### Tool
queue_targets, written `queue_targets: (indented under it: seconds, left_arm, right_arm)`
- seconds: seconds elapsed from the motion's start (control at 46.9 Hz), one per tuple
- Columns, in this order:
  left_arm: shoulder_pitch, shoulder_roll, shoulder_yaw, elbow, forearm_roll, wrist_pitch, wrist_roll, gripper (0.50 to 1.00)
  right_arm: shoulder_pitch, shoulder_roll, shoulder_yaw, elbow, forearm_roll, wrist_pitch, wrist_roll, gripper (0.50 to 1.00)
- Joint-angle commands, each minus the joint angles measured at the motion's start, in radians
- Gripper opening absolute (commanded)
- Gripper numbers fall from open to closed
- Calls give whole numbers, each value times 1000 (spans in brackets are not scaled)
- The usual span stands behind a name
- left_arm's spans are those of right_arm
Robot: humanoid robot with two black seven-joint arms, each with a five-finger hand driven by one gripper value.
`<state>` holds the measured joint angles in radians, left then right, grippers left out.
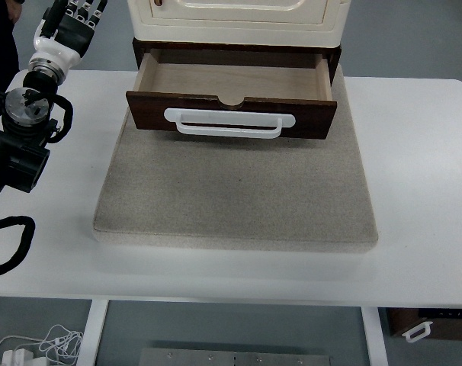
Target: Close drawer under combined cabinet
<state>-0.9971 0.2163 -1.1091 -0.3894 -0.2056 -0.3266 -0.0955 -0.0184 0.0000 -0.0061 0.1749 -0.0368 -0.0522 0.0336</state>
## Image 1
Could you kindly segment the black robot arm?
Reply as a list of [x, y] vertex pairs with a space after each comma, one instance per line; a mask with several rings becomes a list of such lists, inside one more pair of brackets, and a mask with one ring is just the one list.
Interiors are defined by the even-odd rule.
[[47, 144], [68, 134], [73, 106], [58, 87], [88, 50], [106, 5], [55, 1], [43, 14], [22, 86], [0, 90], [0, 192], [30, 192], [49, 158]]

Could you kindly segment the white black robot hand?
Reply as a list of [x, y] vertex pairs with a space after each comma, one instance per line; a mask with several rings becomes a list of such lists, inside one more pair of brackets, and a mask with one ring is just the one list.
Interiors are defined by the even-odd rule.
[[87, 52], [107, 0], [55, 1], [43, 14], [34, 35], [35, 53], [29, 70], [44, 75], [66, 75]]

